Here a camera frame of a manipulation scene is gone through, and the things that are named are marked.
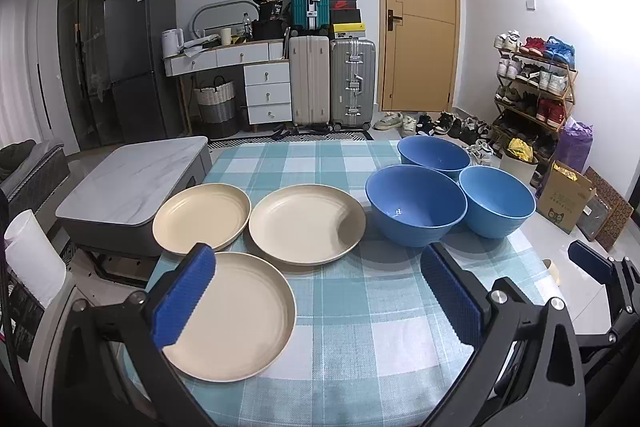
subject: brown patterned panel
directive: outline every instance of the brown patterned panel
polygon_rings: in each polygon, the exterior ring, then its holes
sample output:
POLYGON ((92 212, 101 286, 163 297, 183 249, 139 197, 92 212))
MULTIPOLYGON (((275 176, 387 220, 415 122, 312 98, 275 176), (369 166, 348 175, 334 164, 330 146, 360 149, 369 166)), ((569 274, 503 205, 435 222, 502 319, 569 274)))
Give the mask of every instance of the brown patterned panel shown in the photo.
POLYGON ((596 186, 598 195, 612 208, 609 219, 605 221, 598 235, 596 235, 596 241, 600 243, 606 251, 609 251, 620 237, 622 229, 625 228, 626 222, 634 210, 625 198, 616 192, 615 188, 609 185, 607 181, 591 167, 587 169, 584 175, 596 186))

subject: door handle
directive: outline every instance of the door handle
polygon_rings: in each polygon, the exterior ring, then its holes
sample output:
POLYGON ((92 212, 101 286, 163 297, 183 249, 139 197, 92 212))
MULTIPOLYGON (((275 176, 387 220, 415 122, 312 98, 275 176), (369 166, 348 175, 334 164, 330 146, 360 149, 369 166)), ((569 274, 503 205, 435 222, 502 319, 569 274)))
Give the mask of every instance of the door handle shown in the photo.
POLYGON ((402 17, 397 17, 394 15, 393 10, 387 10, 388 15, 386 16, 386 29, 392 32, 394 30, 394 21, 401 21, 402 17))

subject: light blue bowl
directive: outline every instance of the light blue bowl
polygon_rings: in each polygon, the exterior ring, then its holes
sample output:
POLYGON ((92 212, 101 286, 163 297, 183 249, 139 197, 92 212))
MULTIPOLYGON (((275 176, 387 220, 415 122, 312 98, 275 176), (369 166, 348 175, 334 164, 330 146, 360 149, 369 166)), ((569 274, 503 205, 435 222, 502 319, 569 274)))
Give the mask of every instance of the light blue bowl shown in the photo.
POLYGON ((425 167, 386 167, 370 175, 366 190, 378 227, 404 247, 426 247, 465 217, 466 197, 458 184, 425 167))
POLYGON ((460 172, 471 163, 462 147, 437 136, 409 136, 398 142, 403 164, 419 165, 446 174, 458 181, 460 172))
POLYGON ((466 168, 460 174, 460 187, 469 205, 465 224, 482 237, 502 239, 536 211, 529 189, 500 169, 483 165, 466 168))

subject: checkered tablecloth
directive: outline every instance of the checkered tablecloth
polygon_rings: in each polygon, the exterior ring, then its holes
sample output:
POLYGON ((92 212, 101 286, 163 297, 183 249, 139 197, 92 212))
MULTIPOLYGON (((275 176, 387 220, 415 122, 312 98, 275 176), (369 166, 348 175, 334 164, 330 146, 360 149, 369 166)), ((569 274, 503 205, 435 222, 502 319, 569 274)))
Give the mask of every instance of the checkered tablecloth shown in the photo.
MULTIPOLYGON (((225 150, 205 182, 240 187, 253 205, 281 187, 332 185, 368 210, 367 178, 399 163, 397 144, 245 144, 225 150)), ((458 225, 443 243, 487 289, 495 279, 508 276, 537 304, 560 295, 519 230, 496 241, 458 225)), ((227 250, 254 249, 245 230, 227 250)), ((367 212, 364 237, 339 261, 311 270, 276 264, 293 288, 298 320, 273 365, 236 383, 184 377, 188 389, 219 425, 419 425, 472 353, 458 340, 421 276, 419 259, 420 250, 386 241, 367 212)), ((148 287, 178 261, 163 255, 148 287)), ((126 356, 125 365, 141 389, 126 356)))

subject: wooden door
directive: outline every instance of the wooden door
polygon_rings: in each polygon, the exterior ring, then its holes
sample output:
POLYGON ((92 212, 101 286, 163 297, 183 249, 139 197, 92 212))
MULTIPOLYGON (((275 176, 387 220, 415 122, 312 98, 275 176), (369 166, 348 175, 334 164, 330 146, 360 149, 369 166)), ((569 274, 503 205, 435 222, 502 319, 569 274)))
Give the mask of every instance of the wooden door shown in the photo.
POLYGON ((384 110, 450 108, 458 58, 459 4, 458 0, 386 0, 381 21, 386 31, 384 110), (395 19, 389 24, 391 11, 395 19))

